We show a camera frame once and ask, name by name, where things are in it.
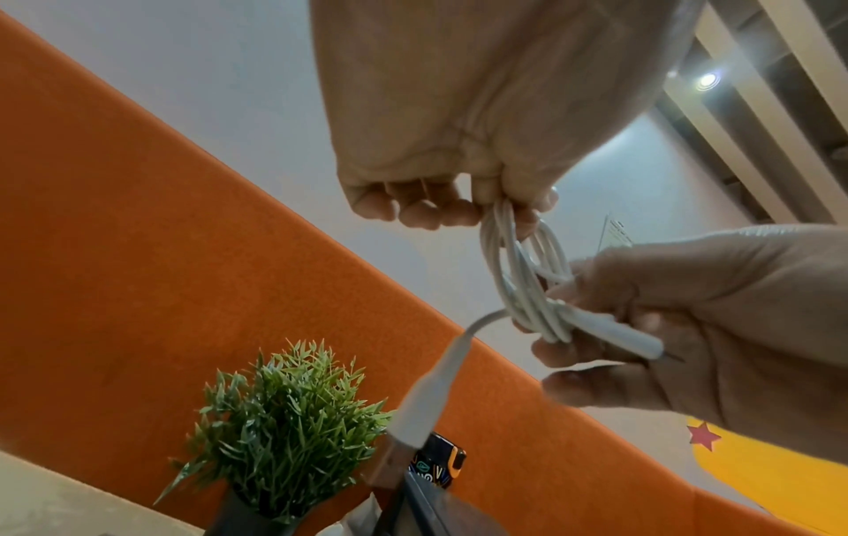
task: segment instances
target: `white ceiling slat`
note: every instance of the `white ceiling slat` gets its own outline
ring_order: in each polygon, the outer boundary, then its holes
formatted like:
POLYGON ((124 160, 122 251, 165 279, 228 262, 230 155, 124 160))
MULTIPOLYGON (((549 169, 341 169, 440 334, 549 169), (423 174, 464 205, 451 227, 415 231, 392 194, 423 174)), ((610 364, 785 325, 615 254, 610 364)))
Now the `white ceiling slat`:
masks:
POLYGON ((848 132, 848 69, 815 13, 802 0, 760 0, 760 5, 848 132))
POLYGON ((723 76, 733 83, 834 221, 848 224, 848 194, 775 92, 742 52, 730 29, 711 5, 708 4, 704 10, 695 34, 709 55, 724 65, 723 76))
POLYGON ((733 171, 733 174, 736 175, 748 192, 766 209, 775 223, 798 222, 798 217, 792 213, 784 200, 760 173, 760 170, 751 162, 745 151, 724 130, 724 127, 713 116, 712 112, 704 106, 699 95, 694 93, 691 85, 686 84, 681 78, 675 77, 666 82, 665 93, 677 104, 680 111, 698 129, 700 135, 724 160, 724 163, 733 171))

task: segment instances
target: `cable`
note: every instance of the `cable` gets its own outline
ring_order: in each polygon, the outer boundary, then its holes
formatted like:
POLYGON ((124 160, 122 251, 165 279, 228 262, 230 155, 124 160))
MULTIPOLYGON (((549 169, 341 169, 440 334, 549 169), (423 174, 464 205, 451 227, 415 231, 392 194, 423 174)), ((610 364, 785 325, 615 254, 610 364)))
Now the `cable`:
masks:
POLYGON ((580 329, 644 359, 663 356, 663 342, 658 338, 616 322, 610 314, 590 313, 548 298, 540 278, 549 287, 569 283, 573 274, 568 259, 545 222, 539 222, 527 241, 535 258, 516 236, 511 202, 500 200, 487 210, 481 225, 480 245, 506 308, 473 323, 450 343, 433 368, 415 382, 389 423, 387 432, 391 437, 411 448, 424 446, 448 402, 451 385, 471 350, 474 336, 502 318, 512 317, 549 343, 569 343, 572 331, 580 329), (509 271, 504 269, 503 257, 509 271))

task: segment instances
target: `artificial plant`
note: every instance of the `artificial plant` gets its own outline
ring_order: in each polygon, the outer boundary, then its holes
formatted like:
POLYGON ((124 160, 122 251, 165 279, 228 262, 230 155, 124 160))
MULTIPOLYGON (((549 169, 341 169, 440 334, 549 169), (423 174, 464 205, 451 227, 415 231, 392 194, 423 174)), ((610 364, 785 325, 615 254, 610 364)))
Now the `artificial plant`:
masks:
POLYGON ((365 376, 355 360, 333 358, 323 343, 298 342, 267 360, 260 351, 251 379, 218 371, 189 435, 192 458, 156 501, 186 479, 226 479, 250 508, 289 525, 353 484, 390 415, 356 398, 365 376))

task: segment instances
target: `ceiling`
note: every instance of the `ceiling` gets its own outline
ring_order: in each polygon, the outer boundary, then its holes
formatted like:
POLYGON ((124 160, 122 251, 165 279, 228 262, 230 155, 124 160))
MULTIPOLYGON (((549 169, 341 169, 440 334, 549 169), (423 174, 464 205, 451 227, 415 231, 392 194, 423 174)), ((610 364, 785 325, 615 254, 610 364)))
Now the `ceiling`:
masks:
POLYGON ((713 0, 657 108, 755 221, 848 223, 846 58, 844 0, 713 0))

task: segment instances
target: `plant pot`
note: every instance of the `plant pot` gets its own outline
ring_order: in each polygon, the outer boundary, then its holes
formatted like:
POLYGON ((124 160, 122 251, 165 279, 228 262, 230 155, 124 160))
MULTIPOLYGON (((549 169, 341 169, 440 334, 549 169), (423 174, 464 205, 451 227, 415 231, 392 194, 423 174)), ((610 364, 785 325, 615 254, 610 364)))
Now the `plant pot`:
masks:
POLYGON ((292 536, 300 521, 291 525, 279 523, 254 512, 232 490, 227 492, 215 522, 204 536, 292 536))

